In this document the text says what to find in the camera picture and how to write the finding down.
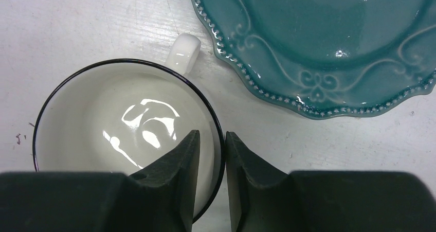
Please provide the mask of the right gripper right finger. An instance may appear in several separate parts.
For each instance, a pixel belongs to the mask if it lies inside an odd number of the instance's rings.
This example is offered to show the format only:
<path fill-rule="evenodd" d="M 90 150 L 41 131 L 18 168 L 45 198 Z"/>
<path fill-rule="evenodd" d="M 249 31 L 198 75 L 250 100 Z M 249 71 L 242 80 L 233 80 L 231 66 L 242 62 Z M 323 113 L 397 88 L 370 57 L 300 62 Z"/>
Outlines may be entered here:
<path fill-rule="evenodd" d="M 285 173 L 227 132 L 232 231 L 435 231 L 435 199 L 406 172 Z"/>

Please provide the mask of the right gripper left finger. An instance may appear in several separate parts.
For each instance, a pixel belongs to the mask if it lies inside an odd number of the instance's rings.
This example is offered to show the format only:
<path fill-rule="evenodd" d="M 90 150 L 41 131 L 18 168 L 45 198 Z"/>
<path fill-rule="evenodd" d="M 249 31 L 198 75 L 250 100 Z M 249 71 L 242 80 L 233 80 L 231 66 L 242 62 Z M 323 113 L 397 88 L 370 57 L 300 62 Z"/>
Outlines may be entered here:
<path fill-rule="evenodd" d="M 131 175 L 1 174 L 1 231 L 191 231 L 201 135 Z"/>

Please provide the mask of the white cup with black rim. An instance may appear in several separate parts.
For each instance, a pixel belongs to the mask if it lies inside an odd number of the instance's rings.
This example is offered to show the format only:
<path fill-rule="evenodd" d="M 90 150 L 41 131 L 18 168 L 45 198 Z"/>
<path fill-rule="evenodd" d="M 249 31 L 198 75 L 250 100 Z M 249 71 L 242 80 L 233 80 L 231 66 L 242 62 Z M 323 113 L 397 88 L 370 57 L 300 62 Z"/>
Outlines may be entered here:
<path fill-rule="evenodd" d="M 183 33 L 162 65 L 110 59 L 69 76 L 49 95 L 34 125 L 35 170 L 132 174 L 198 130 L 198 220 L 220 188 L 225 149 L 208 93 L 189 79 L 200 48 L 197 37 Z"/>

